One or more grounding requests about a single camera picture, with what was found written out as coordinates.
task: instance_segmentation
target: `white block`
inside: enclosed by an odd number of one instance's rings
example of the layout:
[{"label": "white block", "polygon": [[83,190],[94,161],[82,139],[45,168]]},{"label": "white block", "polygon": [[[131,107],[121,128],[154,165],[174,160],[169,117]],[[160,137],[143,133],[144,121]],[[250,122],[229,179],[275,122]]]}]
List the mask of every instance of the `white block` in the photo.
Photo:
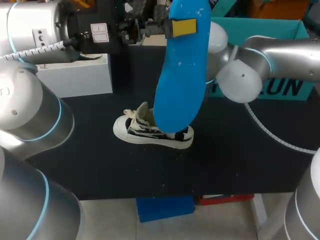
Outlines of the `white block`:
[{"label": "white block", "polygon": [[110,57],[38,65],[39,79],[60,98],[112,93]]}]

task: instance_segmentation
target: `teal box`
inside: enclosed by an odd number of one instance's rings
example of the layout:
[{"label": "teal box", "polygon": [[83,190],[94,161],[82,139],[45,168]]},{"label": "teal box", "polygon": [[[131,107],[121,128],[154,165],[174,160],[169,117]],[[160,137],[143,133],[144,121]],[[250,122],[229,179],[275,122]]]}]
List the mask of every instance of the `teal box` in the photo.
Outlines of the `teal box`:
[{"label": "teal box", "polygon": [[211,0],[213,3],[216,2],[212,9],[212,17],[224,17],[230,9],[235,5],[237,0]]},{"label": "teal box", "polygon": [[[247,38],[262,35],[277,39],[303,39],[309,35],[300,20],[275,20],[254,18],[212,17],[211,21],[219,24],[228,34],[231,44],[242,46]],[[298,79],[272,78],[265,82],[259,99],[305,101],[314,84]],[[214,84],[210,90],[211,97],[223,97],[219,87]]]}]

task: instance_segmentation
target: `blue box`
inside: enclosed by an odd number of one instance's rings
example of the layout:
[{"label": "blue box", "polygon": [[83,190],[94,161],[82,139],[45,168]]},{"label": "blue box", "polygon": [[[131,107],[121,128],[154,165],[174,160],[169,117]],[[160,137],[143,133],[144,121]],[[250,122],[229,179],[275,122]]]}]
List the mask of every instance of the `blue box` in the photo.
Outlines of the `blue box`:
[{"label": "blue box", "polygon": [[[242,46],[247,38],[262,35],[278,39],[308,38],[307,30],[300,20],[275,20],[254,18],[212,17],[211,20],[225,29],[231,44]],[[305,101],[314,84],[296,79],[269,79],[265,82],[259,99]],[[210,97],[223,97],[219,86],[214,84]]]},{"label": "blue box", "polygon": [[136,199],[140,222],[167,219],[192,214],[195,203],[192,196],[181,197],[143,197]]}]

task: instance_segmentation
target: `red object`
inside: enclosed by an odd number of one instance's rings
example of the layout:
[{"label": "red object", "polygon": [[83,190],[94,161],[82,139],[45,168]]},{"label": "red object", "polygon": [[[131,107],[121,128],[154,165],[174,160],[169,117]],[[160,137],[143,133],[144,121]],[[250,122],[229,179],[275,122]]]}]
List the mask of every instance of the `red object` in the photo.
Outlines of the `red object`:
[{"label": "red object", "polygon": [[255,197],[254,194],[247,195],[233,195],[229,197],[220,197],[220,198],[202,198],[199,197],[199,202],[203,206],[207,205],[215,205],[215,204],[226,204],[226,203],[234,203],[234,202],[243,202]]}]

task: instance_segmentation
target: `black and white sneaker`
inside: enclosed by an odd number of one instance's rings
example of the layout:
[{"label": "black and white sneaker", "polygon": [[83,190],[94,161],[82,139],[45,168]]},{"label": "black and white sneaker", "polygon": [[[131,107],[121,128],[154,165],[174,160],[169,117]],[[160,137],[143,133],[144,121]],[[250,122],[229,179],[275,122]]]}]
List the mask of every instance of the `black and white sneaker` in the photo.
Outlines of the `black and white sneaker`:
[{"label": "black and white sneaker", "polygon": [[186,149],[194,140],[194,130],[188,126],[176,133],[165,133],[156,127],[153,108],[144,102],[136,111],[124,110],[113,132],[119,139],[131,144],[158,144],[175,149]]}]

